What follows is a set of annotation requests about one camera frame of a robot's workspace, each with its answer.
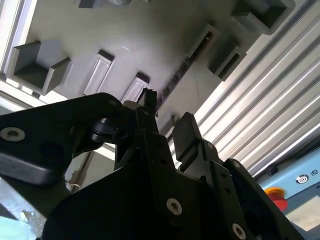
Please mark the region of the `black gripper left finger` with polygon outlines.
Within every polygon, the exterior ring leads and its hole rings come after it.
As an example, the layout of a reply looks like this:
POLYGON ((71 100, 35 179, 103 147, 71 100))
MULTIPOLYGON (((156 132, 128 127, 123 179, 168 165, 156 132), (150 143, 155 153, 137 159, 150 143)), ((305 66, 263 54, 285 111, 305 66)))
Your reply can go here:
POLYGON ((167 139, 155 120, 157 93, 144 89, 142 104, 124 106, 97 93, 3 115, 0 129, 0 173, 36 186, 60 181, 72 159, 104 143, 115 145, 115 169, 130 164, 146 168, 154 196, 157 170, 177 172, 167 139))

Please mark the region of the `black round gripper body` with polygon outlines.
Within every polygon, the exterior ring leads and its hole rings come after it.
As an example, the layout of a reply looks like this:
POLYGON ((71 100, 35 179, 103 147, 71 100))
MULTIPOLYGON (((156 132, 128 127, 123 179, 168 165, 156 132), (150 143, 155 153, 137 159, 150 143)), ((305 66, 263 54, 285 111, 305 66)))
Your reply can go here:
POLYGON ((201 181, 156 171, 155 196, 141 164, 127 165, 61 201, 46 220, 44 240, 222 240, 214 196, 201 181))

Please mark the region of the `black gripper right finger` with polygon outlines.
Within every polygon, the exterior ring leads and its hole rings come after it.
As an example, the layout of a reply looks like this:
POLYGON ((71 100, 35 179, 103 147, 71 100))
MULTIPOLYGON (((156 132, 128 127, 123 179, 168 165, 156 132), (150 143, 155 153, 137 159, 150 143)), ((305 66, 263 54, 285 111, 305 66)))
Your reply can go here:
POLYGON ((186 112, 172 132, 185 177, 198 184, 198 240, 298 240, 300 233, 239 161, 222 161, 186 112))

